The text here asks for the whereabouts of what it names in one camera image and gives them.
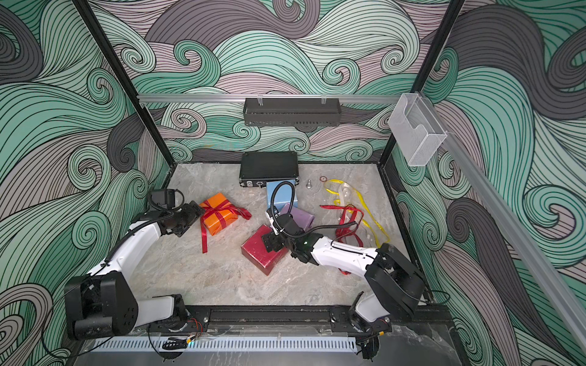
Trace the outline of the red gift box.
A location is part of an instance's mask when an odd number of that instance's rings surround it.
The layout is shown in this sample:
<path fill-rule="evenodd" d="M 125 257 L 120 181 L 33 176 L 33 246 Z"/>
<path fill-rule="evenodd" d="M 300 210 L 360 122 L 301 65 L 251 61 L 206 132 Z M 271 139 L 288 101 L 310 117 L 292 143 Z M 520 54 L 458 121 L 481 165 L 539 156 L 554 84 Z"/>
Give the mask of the red gift box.
<path fill-rule="evenodd" d="M 262 236 L 271 232 L 272 230 L 267 225 L 262 225 L 241 245 L 243 256 L 265 275 L 270 275 L 276 265 L 288 254 L 287 248 L 281 248 L 278 252 L 267 251 Z"/>

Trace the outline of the purple gift box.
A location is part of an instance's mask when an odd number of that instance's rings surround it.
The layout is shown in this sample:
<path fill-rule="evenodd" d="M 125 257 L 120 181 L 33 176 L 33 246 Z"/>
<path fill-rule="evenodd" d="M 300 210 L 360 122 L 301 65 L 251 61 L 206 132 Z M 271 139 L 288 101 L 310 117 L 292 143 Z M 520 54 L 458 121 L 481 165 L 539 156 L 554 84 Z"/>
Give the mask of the purple gift box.
<path fill-rule="evenodd" d="M 315 216 L 311 213 L 299 209 L 296 206 L 290 207 L 290 204 L 286 204 L 279 213 L 281 215 L 290 213 L 296 224 L 304 231 L 308 231 L 311 228 L 315 219 Z"/>

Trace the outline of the yellow ribbon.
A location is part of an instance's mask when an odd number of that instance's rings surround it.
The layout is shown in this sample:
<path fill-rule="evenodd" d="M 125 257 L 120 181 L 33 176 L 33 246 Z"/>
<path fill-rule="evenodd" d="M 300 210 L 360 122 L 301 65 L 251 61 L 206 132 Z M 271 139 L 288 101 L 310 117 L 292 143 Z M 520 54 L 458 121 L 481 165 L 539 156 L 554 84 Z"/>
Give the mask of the yellow ribbon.
<path fill-rule="evenodd" d="M 337 230 L 336 241 L 363 248 L 378 248 L 390 240 L 390 236 L 383 225 L 375 219 L 360 191 L 339 179 L 326 180 L 324 188 L 331 196 L 331 203 L 327 204 L 327 209 L 337 211 L 340 215 L 340 224 L 358 224 Z"/>

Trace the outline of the red ribbon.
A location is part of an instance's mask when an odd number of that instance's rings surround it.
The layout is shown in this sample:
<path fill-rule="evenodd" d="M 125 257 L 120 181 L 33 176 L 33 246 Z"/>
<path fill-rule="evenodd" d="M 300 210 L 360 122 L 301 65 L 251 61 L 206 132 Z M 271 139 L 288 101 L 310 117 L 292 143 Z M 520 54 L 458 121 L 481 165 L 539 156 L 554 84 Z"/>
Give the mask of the red ribbon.
<path fill-rule="evenodd" d="M 239 217 L 250 220 L 252 214 L 243 207 L 232 204 L 221 193 L 201 203 L 204 214 L 200 219 L 201 250 L 208 252 L 208 235 L 214 236 L 226 229 Z"/>
<path fill-rule="evenodd" d="M 338 268 L 342 272 L 364 276 L 366 267 L 371 263 L 369 250 L 361 246 L 351 246 L 341 242 L 353 236 L 360 228 L 363 212 L 350 206 L 322 205 L 324 209 L 340 210 L 339 224 L 333 225 L 334 237 L 323 236 L 314 244 L 311 255 L 318 265 Z"/>

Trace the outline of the blue gift box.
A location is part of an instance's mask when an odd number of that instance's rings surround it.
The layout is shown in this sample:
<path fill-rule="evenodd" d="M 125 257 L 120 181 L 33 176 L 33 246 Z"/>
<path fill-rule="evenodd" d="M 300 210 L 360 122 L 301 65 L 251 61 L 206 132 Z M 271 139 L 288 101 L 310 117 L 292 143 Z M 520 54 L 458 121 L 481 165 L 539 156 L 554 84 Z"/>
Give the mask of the blue gift box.
<path fill-rule="evenodd" d="M 269 181 L 266 184 L 267 190 L 267 207 L 270 208 L 271 197 L 280 181 Z M 283 208 L 287 207 L 290 203 L 291 187 L 288 185 L 282 186 L 275 196 L 274 207 L 278 212 L 281 212 Z"/>

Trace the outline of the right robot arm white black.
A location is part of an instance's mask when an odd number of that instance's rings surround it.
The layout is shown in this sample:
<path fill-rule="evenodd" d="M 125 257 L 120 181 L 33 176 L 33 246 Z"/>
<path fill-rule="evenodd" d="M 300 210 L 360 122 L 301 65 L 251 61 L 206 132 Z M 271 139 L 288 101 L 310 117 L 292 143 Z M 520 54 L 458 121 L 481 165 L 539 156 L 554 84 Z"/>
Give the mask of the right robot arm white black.
<path fill-rule="evenodd" d="M 269 252 L 286 248 L 300 262 L 333 267 L 364 278 L 372 294 L 357 295 L 348 311 L 348 320 L 355 329 L 373 331 L 379 320 L 411 320 L 415 316 L 426 288 L 424 276 L 395 246 L 384 243 L 379 248 L 364 248 L 320 233 L 293 238 L 273 230 L 261 238 Z"/>

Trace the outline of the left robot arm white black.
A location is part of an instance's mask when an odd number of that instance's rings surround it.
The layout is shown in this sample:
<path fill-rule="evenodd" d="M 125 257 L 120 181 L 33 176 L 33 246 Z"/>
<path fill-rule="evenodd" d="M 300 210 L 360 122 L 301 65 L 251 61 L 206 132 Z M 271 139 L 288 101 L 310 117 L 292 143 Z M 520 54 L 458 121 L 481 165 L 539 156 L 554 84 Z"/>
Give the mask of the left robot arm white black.
<path fill-rule="evenodd" d="M 126 336 L 153 324 L 170 332 L 183 331 L 189 311 L 180 294 L 138 300 L 128 284 L 141 260 L 161 236 L 182 236 L 204 209 L 192 201 L 178 210 L 149 210 L 133 219 L 128 232 L 87 274 L 65 286 L 67 336 L 82 341 Z"/>

